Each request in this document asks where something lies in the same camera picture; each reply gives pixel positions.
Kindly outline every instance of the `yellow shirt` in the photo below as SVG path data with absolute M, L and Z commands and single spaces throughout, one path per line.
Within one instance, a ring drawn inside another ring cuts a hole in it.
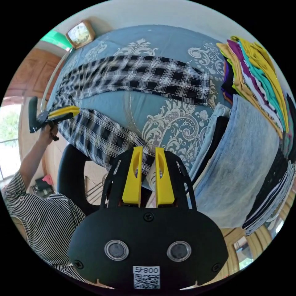
M 220 49 L 221 53 L 227 58 L 227 61 L 233 67 L 233 74 L 234 74 L 234 85 L 232 86 L 241 97 L 244 97 L 248 100 L 257 110 L 259 110 L 262 115 L 271 123 L 271 125 L 277 131 L 280 139 L 283 138 L 281 130 L 278 126 L 274 123 L 274 121 L 268 116 L 265 110 L 260 107 L 260 104 L 255 99 L 252 91 L 247 87 L 244 83 L 243 75 L 241 72 L 241 64 L 237 56 L 233 53 L 232 49 L 229 47 L 228 44 L 217 43 L 218 48 Z
M 274 66 L 270 60 L 270 57 L 268 56 L 268 53 L 259 44 L 250 43 L 249 41 L 244 40 L 242 38 L 231 36 L 231 40 L 235 42 L 241 42 L 244 51 L 250 60 L 250 63 L 256 68 L 261 69 L 264 72 L 266 78 L 270 81 L 272 89 L 277 98 L 279 107 L 283 113 L 287 133 L 289 131 L 287 106 L 282 93 L 282 88 L 277 79 Z

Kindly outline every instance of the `blue bedsheet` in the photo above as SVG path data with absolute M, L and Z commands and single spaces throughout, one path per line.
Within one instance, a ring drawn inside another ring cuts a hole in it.
M 51 108 L 64 75 L 81 64 L 107 56 L 164 56 L 208 71 L 210 95 L 207 107 L 128 91 L 98 94 L 82 100 L 79 106 L 95 109 L 138 133 L 151 149 L 161 146 L 177 154 L 192 174 L 213 108 L 218 102 L 231 107 L 220 89 L 224 59 L 216 46 L 217 42 L 200 33 L 164 25 L 143 25 L 106 33 L 70 53 L 53 88 L 47 109 Z M 155 167 L 152 167 L 144 186 L 155 190 Z

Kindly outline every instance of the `plaid shirt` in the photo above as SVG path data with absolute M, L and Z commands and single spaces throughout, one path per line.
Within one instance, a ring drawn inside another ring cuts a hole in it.
M 62 80 L 60 94 L 81 100 L 117 90 L 208 104 L 209 73 L 161 56 L 117 55 L 80 65 Z
M 52 108 L 77 105 L 86 97 L 117 90 L 135 90 L 191 104 L 206 104 L 209 74 L 163 57 L 112 56 L 81 65 L 68 73 Z M 154 155 L 140 136 L 98 111 L 81 109 L 77 116 L 61 122 L 58 128 L 70 144 L 107 171 L 119 154 L 135 146 L 143 146 L 143 177 L 154 161 Z

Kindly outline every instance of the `floor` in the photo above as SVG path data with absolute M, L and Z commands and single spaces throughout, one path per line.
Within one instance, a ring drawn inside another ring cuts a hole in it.
M 59 140 L 52 142 L 45 152 L 45 165 L 47 174 L 51 175 L 54 189 L 57 185 L 57 175 L 62 153 L 67 146 L 67 141 L 57 134 Z M 92 161 L 87 161 L 84 168 L 84 176 L 86 183 L 86 192 L 88 192 L 88 201 L 91 204 L 100 204 L 102 194 L 102 181 L 107 174 L 105 168 L 95 164 Z

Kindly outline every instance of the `window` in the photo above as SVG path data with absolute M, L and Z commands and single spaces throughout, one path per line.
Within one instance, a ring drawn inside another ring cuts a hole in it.
M 268 229 L 272 239 L 275 238 L 275 236 L 279 233 L 281 230 L 282 226 L 284 224 L 283 219 L 278 216 L 276 219 L 274 219 L 271 222 L 265 222 L 265 227 Z
M 253 262 L 252 252 L 244 236 L 234 243 L 233 246 L 236 251 L 240 270 L 242 270 Z
M 0 107 L 0 187 L 5 186 L 20 167 L 19 116 L 21 104 Z

